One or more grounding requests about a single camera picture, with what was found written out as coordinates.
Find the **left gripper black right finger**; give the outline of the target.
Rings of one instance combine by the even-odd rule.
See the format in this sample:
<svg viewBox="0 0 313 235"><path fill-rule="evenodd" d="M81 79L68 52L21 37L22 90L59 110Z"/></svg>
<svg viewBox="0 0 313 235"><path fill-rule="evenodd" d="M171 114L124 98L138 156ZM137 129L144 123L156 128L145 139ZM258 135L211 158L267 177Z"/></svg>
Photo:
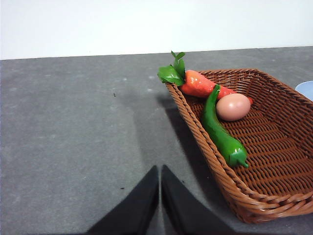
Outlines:
<svg viewBox="0 0 313 235"><path fill-rule="evenodd" d="M161 170L162 202L179 235L233 235L235 231L207 209L163 165Z"/></svg>

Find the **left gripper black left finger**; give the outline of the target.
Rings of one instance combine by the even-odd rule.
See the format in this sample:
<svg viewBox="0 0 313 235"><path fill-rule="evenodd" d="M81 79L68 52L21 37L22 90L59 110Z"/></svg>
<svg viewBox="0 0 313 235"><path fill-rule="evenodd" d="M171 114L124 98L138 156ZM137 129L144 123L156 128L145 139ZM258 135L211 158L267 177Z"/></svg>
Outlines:
<svg viewBox="0 0 313 235"><path fill-rule="evenodd" d="M101 220L88 235L144 235L155 213L159 198L157 166L153 166L128 196Z"/></svg>

